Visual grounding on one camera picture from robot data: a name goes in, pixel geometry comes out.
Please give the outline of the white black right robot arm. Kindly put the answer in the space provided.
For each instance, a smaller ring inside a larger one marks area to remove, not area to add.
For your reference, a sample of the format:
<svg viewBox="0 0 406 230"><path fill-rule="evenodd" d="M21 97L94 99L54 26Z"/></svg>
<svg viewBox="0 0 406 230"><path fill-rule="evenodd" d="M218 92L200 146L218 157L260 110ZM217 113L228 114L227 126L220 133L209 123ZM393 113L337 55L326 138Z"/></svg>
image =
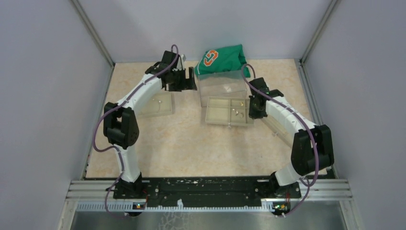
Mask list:
<svg viewBox="0 0 406 230"><path fill-rule="evenodd" d="M263 119L270 117L282 126L292 142L290 163L271 174L270 193L283 197L290 184L300 178L327 168L334 163L331 130L327 125L317 125L295 110L283 93L270 90L263 78L248 82L249 117Z"/></svg>

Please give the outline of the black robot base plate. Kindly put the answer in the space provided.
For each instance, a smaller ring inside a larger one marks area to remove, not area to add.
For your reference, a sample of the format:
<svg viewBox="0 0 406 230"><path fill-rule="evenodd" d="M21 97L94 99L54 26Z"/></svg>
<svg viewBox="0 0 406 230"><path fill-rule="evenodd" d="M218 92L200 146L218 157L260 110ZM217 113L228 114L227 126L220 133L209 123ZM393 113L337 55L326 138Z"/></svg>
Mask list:
<svg viewBox="0 0 406 230"><path fill-rule="evenodd" d="M146 199L148 207L259 207L261 200L300 198L297 182L277 187L271 176L142 177L141 193L117 189L115 199Z"/></svg>

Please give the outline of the beige compartment jewelry tray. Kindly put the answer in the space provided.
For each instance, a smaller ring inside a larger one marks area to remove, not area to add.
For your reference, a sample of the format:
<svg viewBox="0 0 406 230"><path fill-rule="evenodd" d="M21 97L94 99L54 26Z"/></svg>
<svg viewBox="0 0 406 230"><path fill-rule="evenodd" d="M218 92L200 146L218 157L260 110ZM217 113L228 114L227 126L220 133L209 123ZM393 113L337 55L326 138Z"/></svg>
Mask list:
<svg viewBox="0 0 406 230"><path fill-rule="evenodd" d="M245 117L240 118L233 109L243 112ZM248 127L254 125L254 120L249 117L249 99L248 98L227 98L227 97L209 97L206 107L205 122L211 125L241 126Z"/></svg>

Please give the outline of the clear acrylic box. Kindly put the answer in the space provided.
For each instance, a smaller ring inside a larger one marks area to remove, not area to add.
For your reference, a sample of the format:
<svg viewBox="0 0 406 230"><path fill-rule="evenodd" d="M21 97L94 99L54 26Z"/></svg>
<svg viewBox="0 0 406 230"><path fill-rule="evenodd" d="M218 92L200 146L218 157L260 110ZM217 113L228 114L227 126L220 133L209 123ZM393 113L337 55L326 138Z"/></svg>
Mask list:
<svg viewBox="0 0 406 230"><path fill-rule="evenodd" d="M227 71L197 76L201 107L206 107L209 97L245 98L247 86L241 71Z"/></svg>

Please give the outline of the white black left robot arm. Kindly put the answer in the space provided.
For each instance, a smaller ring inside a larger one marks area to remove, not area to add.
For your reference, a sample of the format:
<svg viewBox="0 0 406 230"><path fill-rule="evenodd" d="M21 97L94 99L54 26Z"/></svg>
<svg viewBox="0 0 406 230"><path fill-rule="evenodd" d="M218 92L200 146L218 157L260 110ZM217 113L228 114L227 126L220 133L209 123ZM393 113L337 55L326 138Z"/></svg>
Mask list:
<svg viewBox="0 0 406 230"><path fill-rule="evenodd" d="M193 69L186 69L184 61L184 55L165 51L162 60L145 71L131 92L104 106L103 135L117 153L121 169L116 188L123 189L131 198L140 197L144 191L135 152L140 134L136 116L161 89L169 92L197 89Z"/></svg>

